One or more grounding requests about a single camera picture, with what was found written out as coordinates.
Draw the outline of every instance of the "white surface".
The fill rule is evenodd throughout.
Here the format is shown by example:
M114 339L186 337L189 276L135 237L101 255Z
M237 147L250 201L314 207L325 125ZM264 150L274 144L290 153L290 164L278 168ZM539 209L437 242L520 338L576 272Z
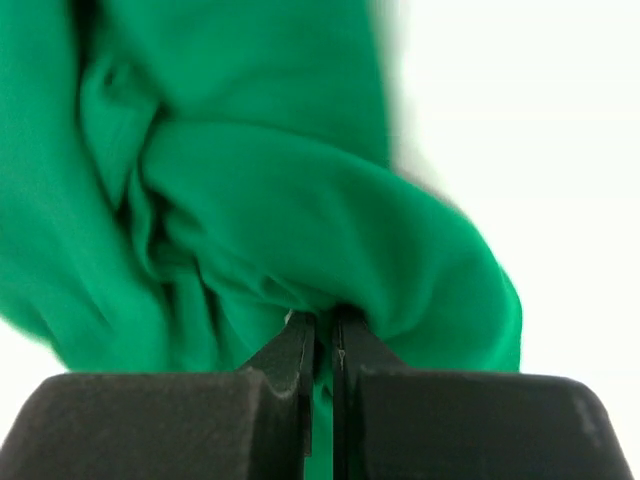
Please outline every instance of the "white surface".
M438 170L511 273L524 370L591 386L640 478L640 2L398 3L431 164L405 166ZM0 325L0 439L59 371Z

